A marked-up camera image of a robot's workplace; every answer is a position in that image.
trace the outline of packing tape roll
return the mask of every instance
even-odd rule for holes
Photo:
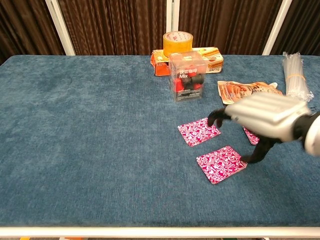
[[[172,53],[192,51],[194,36],[185,31],[171,31],[163,35],[163,54],[169,57]]]

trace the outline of brown curtain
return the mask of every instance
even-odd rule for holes
[[[64,55],[45,0],[0,1],[0,64],[13,55]]]
[[[150,55],[162,48],[166,0],[59,0],[77,55]]]
[[[193,47],[260,55],[280,6],[280,0],[180,0],[179,30],[193,35]]]
[[[320,55],[320,1],[293,0],[270,54]]]

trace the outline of blue table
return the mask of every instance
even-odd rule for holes
[[[282,56],[225,55],[202,99],[174,103],[149,56],[17,55],[0,66],[0,227],[320,227],[320,158],[299,142],[213,185],[196,157],[250,144],[241,126],[189,147],[177,126],[223,106],[217,81],[278,83]],[[320,57],[303,56],[320,111]]]

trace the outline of clear plastic box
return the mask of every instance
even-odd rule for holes
[[[172,53],[169,69],[169,86],[175,102],[202,98],[207,63],[197,51]]]

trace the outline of clear plastic bag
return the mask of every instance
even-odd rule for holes
[[[288,54],[284,52],[283,56],[282,65],[285,77],[285,94],[309,102],[314,95],[307,86],[303,70],[303,60],[301,59],[300,53]]]

